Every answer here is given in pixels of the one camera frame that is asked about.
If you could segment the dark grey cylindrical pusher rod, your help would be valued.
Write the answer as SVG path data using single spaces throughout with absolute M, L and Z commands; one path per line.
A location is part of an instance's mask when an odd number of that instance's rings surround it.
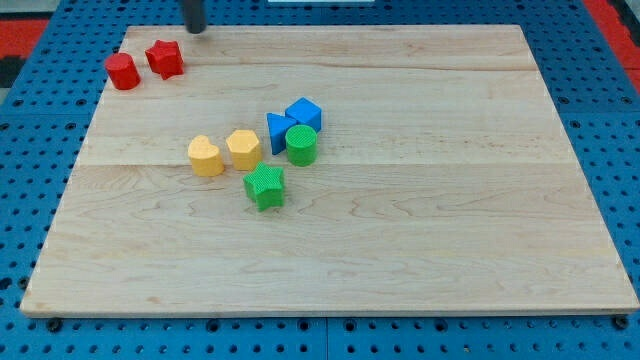
M 187 32 L 191 34 L 204 32 L 207 27 L 205 1 L 181 0 L 180 5 Z

